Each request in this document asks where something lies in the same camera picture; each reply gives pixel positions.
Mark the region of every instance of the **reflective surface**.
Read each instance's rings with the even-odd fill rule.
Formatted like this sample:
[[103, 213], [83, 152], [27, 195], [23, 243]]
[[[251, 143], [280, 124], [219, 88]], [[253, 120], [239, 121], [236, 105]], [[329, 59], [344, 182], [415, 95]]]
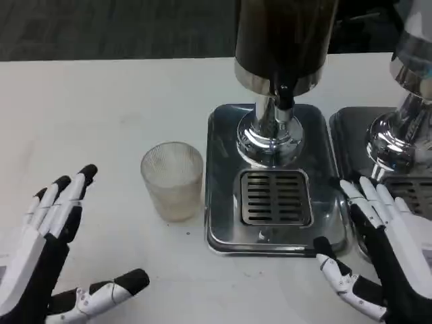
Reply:
[[[327, 127], [313, 106], [297, 105], [304, 146], [285, 167], [266, 169], [247, 162], [238, 151], [237, 128], [253, 105], [223, 105], [209, 118], [206, 174], [206, 235], [212, 249], [226, 254], [314, 256], [313, 239], [327, 236], [333, 248], [344, 247], [347, 213], [343, 196], [329, 185], [337, 176]], [[246, 225], [242, 221], [241, 176], [245, 171], [299, 170], [306, 178], [311, 221], [308, 225]]]
[[300, 154], [304, 144], [303, 128], [297, 118], [291, 115], [284, 121], [276, 118], [279, 109], [270, 97], [266, 99], [265, 113], [257, 117], [259, 104], [255, 110], [247, 113], [237, 129], [238, 150], [245, 158], [257, 165], [273, 167], [291, 163]]
[[410, 173], [432, 164], [432, 102], [412, 93], [393, 113], [379, 116], [367, 132], [367, 152], [387, 171]]
[[[403, 161], [410, 161], [410, 159], [406, 160], [405, 158], [411, 157], [411, 155], [402, 154], [397, 157], [393, 156], [397, 155], [395, 150], [390, 152], [384, 150], [378, 155], [381, 157], [379, 164], [369, 157], [371, 153], [367, 148], [367, 131], [370, 125], [376, 124], [376, 127], [382, 128], [378, 134], [389, 136], [391, 133], [388, 132], [388, 129], [384, 131], [383, 128], [389, 127], [392, 124], [392, 119], [396, 118], [398, 114], [399, 113], [395, 112], [395, 108], [391, 107], [346, 107], [331, 116], [329, 122], [331, 137], [333, 140], [337, 168], [339, 169], [341, 178], [350, 179], [350, 177], [355, 173], [374, 178], [380, 182], [384, 182], [386, 179], [389, 179], [390, 176], [393, 178], [393, 176], [398, 174], [407, 177], [405, 182], [409, 182], [411, 181], [410, 179], [419, 176], [432, 177], [432, 169], [430, 168], [429, 163], [410, 164], [411, 167], [405, 169], [406, 172], [402, 172], [404, 169], [403, 167], [406, 167], [406, 165], [403, 164]], [[405, 121], [407, 125], [409, 125], [409, 118], [402, 118], [401, 120]], [[404, 137], [403, 133], [398, 134], [401, 138], [407, 140], [410, 138], [410, 132], [405, 134], [408, 137]], [[398, 168], [400, 172], [394, 172], [389, 170], [388, 167], [382, 167], [387, 165], [388, 161], [401, 163], [393, 166], [394, 169]], [[361, 240], [361, 237], [357, 236], [357, 238], [360, 245], [360, 251], [362, 255], [366, 257], [366, 247]]]
[[[312, 90], [321, 79], [322, 68], [319, 67], [317, 71], [300, 77], [297, 80], [296, 87], [294, 88], [294, 96], [300, 96], [304, 93]], [[234, 72], [238, 82], [242, 84], [246, 89], [251, 90], [260, 95], [270, 96], [272, 95], [270, 80], [256, 76], [255, 74], [245, 70], [237, 61], [234, 63]]]

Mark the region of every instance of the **dark liquid container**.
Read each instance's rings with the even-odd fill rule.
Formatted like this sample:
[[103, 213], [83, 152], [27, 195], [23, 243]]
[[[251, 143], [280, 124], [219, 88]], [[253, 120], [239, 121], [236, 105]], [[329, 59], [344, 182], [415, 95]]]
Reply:
[[272, 80], [316, 72], [325, 62], [338, 0], [239, 0], [236, 59]]

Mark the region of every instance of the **glass cup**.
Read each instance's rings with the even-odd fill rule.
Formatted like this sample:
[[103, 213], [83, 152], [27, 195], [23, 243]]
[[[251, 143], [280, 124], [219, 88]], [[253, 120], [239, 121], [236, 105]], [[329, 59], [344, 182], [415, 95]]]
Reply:
[[159, 215], [183, 221], [200, 207], [203, 158], [189, 144], [166, 142], [153, 147], [141, 161], [141, 174]]

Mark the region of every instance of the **white robotic hand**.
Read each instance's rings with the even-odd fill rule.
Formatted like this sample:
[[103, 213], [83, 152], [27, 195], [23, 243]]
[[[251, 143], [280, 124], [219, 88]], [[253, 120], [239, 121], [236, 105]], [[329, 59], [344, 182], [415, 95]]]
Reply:
[[314, 247], [331, 287], [377, 321], [432, 323], [432, 221], [412, 214], [402, 198], [393, 199], [384, 185], [375, 188], [366, 177], [359, 186], [341, 180], [340, 188], [382, 287], [353, 275], [337, 260], [327, 238], [320, 237]]
[[39, 191], [0, 282], [0, 323], [85, 323], [143, 290], [149, 277], [135, 269], [112, 281], [51, 293], [81, 220], [81, 200], [97, 172], [87, 165]]

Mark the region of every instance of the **chrome metal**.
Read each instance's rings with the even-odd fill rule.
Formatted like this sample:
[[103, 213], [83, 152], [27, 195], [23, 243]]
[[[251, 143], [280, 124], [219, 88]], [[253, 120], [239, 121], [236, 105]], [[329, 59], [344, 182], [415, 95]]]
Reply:
[[238, 125], [240, 154], [266, 167], [291, 163], [304, 144], [303, 128], [292, 110], [281, 111], [273, 97], [260, 97], [254, 111], [246, 114]]
[[432, 62], [424, 61], [420, 70], [413, 71], [404, 65], [399, 57], [394, 57], [390, 63], [390, 72], [397, 83], [416, 96], [432, 100]]
[[414, 0], [390, 72], [406, 90], [432, 100], [432, 1]]
[[[314, 73], [299, 78], [297, 80], [296, 87], [294, 88], [294, 96], [300, 96], [304, 93], [312, 90], [321, 79], [323, 67], [320, 67]], [[238, 82], [242, 84], [246, 89], [249, 89], [259, 95], [273, 96], [274, 94], [270, 90], [270, 80], [256, 76], [244, 69], [237, 59], [234, 63], [234, 72]]]
[[301, 171], [246, 171], [240, 182], [245, 224], [311, 224], [306, 176]]
[[408, 92], [396, 112], [379, 116], [367, 131], [367, 152], [386, 171], [409, 173], [432, 164], [432, 101]]
[[[304, 144], [285, 166], [263, 167], [239, 152], [238, 124], [254, 117], [253, 105], [223, 105], [209, 118], [205, 226], [210, 247], [222, 254], [313, 256], [313, 239], [329, 238], [335, 250], [349, 236], [346, 204], [329, 185], [336, 169], [321, 112], [296, 105], [292, 121], [303, 125]], [[309, 225], [248, 225], [242, 218], [241, 179], [248, 171], [300, 171], [305, 175], [311, 222]]]
[[431, 14], [432, 1], [414, 0], [390, 63], [406, 94], [396, 112], [379, 116], [367, 132], [368, 155], [384, 172], [428, 172], [432, 165]]

